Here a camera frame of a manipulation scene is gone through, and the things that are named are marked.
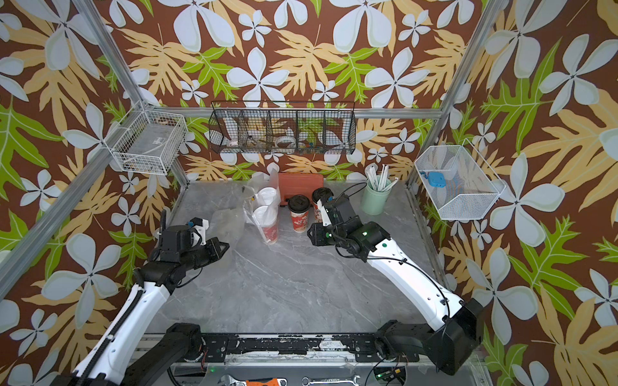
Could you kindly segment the blue object in basket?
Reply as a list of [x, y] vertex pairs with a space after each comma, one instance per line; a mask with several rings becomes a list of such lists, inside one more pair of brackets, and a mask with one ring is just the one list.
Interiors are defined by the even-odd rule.
[[422, 171], [421, 176], [426, 179], [429, 185], [433, 188], [445, 188], [447, 182], [444, 178], [444, 174], [437, 171]]

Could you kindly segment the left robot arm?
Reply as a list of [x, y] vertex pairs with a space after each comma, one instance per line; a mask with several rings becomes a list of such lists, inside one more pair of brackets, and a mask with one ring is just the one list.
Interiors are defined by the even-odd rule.
[[218, 262], [230, 245], [209, 238], [207, 220], [162, 227], [159, 241], [145, 265], [134, 271], [135, 284], [119, 314], [93, 350], [69, 375], [54, 385], [151, 385], [179, 360], [200, 361], [204, 340], [197, 324], [176, 323], [146, 354], [132, 355], [146, 329], [173, 292], [186, 285], [189, 271]]

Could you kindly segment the green straw holder cup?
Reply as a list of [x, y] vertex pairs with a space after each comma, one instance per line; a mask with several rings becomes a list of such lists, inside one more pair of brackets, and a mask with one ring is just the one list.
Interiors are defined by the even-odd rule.
[[391, 189], [379, 191], [367, 180], [360, 206], [362, 211], [370, 216], [380, 215], [384, 211], [390, 193]]

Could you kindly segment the white mesh basket right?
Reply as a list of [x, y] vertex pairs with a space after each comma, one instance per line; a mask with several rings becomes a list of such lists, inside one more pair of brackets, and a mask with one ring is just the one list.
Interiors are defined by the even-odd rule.
[[[482, 220], [506, 188], [504, 180], [473, 146], [429, 146], [415, 160], [415, 168], [441, 220]], [[443, 173], [447, 186], [431, 187], [421, 176], [422, 171]]]

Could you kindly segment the black mounting rail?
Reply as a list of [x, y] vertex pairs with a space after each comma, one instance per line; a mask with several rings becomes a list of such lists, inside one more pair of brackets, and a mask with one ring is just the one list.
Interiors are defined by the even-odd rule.
[[233, 334], [204, 333], [207, 363], [376, 363], [378, 360], [417, 362], [421, 347], [395, 347], [376, 333]]

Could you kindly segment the red plastic tool case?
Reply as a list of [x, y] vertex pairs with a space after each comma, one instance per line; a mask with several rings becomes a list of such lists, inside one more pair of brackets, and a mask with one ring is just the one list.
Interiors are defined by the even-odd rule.
[[282, 201], [287, 201], [292, 196], [302, 195], [312, 197], [313, 191], [323, 187], [323, 176], [320, 174], [304, 173], [279, 173], [278, 185]]

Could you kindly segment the clear plastic carrier bag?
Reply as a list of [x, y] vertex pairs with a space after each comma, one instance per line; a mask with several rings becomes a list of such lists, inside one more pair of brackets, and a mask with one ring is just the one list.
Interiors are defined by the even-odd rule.
[[269, 206], [277, 207], [277, 211], [279, 211], [279, 206], [282, 202], [282, 197], [281, 197], [281, 193], [280, 193], [280, 189], [278, 185], [278, 170], [273, 169], [269, 171], [267, 174], [262, 173], [262, 172], [258, 172], [254, 174], [251, 180], [245, 186], [243, 186], [241, 190], [242, 209], [245, 214], [246, 223], [253, 225], [257, 229], [258, 234], [262, 237], [262, 240], [264, 241], [264, 243], [265, 243], [264, 236], [262, 236], [262, 233], [259, 227], [257, 226], [255, 220], [253, 219], [252, 215], [256, 208], [261, 207], [256, 202], [255, 194], [262, 188], [267, 188], [267, 187], [276, 188], [278, 190], [278, 199]]

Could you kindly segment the orange adjustable wrench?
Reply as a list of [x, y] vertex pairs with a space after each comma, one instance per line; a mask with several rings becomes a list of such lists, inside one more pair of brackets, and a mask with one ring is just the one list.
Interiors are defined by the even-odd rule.
[[243, 381], [226, 374], [220, 378], [217, 384], [221, 386], [288, 386], [288, 381], [285, 378], [268, 378]]

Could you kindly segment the silver spanner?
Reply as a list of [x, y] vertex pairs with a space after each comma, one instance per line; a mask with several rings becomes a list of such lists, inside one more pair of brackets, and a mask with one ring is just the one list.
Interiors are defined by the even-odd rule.
[[351, 385], [358, 386], [360, 381], [360, 376], [354, 375], [348, 378], [323, 378], [323, 379], [312, 379], [308, 377], [304, 377], [301, 380], [302, 386], [314, 386], [314, 385], [323, 385], [323, 386], [339, 386], [339, 385]]

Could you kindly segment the black lid red cup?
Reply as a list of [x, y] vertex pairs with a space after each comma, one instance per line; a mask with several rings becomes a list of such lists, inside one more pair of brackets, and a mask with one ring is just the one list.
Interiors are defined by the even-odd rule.
[[314, 209], [314, 216], [315, 216], [316, 222], [322, 221], [321, 211], [319, 209], [320, 200], [324, 197], [329, 199], [332, 196], [333, 196], [332, 190], [326, 187], [317, 188], [315, 189], [315, 191], [312, 192], [312, 205]]
[[297, 233], [307, 231], [308, 211], [312, 206], [310, 199], [308, 199], [307, 196], [295, 195], [288, 200], [287, 206], [291, 213], [291, 222], [294, 231]]

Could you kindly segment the white lid red cup front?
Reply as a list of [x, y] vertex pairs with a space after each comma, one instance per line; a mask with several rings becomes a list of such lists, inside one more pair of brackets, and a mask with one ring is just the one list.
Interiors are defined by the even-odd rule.
[[255, 194], [256, 202], [259, 206], [269, 206], [278, 199], [278, 190], [276, 188], [262, 188]]

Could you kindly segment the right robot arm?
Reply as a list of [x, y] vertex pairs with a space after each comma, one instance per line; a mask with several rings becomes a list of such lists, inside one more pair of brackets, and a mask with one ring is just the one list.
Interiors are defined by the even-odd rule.
[[364, 223], [349, 196], [319, 199], [321, 222], [307, 230], [314, 246], [333, 246], [344, 258], [361, 260], [388, 278], [423, 316], [423, 324], [396, 320], [374, 335], [374, 346], [384, 360], [426, 356], [437, 371], [455, 375], [481, 345], [484, 307], [465, 302], [421, 269], [381, 225]]

